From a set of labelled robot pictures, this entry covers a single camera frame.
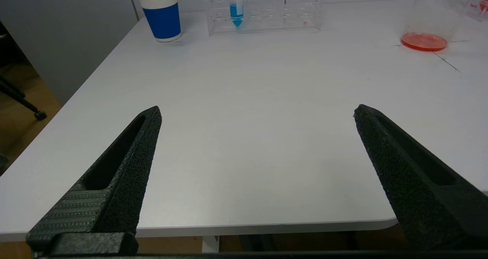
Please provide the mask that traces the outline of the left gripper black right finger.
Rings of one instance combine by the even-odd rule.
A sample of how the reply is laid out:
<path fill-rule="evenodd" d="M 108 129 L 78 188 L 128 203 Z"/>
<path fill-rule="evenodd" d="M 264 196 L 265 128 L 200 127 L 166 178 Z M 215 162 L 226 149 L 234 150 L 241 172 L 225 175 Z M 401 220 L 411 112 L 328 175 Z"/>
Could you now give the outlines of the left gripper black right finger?
<path fill-rule="evenodd" d="M 486 250 L 488 198 L 382 112 L 361 104 L 356 128 L 396 219 L 423 250 Z"/>

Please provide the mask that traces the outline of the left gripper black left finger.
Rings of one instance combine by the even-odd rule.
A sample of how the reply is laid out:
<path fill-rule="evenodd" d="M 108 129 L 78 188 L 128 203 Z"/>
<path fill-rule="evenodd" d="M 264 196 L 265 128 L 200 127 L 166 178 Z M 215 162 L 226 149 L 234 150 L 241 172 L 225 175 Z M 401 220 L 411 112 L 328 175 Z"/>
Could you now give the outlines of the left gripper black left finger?
<path fill-rule="evenodd" d="M 136 233 L 162 125 L 158 106 L 139 113 L 28 232 L 35 252 L 67 233 Z"/>

